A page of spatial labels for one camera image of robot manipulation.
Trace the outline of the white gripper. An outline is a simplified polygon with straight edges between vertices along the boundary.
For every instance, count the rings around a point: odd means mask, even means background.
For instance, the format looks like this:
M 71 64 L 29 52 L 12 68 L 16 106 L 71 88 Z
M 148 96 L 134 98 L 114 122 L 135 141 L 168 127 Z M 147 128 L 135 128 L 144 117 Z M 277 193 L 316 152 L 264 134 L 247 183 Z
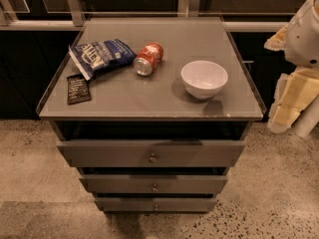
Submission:
M 287 26 L 280 28 L 264 44 L 270 51 L 284 51 L 296 70 L 281 74 L 267 127 L 274 133 L 286 132 L 301 113 L 319 96 L 319 0 L 306 0 Z

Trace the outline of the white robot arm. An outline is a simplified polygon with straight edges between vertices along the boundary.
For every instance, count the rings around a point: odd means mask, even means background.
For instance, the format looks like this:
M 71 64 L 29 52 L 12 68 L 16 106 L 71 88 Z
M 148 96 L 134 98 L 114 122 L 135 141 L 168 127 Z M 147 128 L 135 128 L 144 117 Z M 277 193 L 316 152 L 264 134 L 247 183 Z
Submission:
M 293 127 L 306 137 L 319 122 L 319 0 L 306 0 L 264 48 L 283 51 L 285 60 L 296 66 L 277 81 L 267 127 L 274 133 Z

